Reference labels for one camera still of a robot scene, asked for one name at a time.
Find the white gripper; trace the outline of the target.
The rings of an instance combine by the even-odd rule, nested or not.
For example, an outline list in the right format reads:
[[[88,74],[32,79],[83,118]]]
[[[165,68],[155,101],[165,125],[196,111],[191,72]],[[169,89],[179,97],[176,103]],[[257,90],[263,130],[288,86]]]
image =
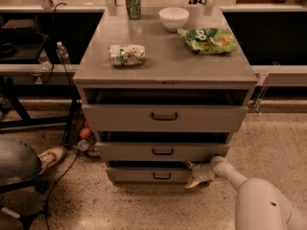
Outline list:
[[[188,169],[192,169],[192,178],[190,178],[187,184],[184,186],[185,189],[192,189],[200,184],[215,179],[215,174],[211,170],[209,163],[193,163],[191,161],[184,162]]]

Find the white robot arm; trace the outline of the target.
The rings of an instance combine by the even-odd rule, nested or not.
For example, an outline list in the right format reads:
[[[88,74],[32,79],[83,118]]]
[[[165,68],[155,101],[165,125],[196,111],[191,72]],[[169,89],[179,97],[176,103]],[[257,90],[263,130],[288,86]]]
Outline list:
[[[235,230],[307,230],[300,210],[269,181],[245,177],[221,156],[186,164],[191,170],[186,188],[225,179],[236,190]]]

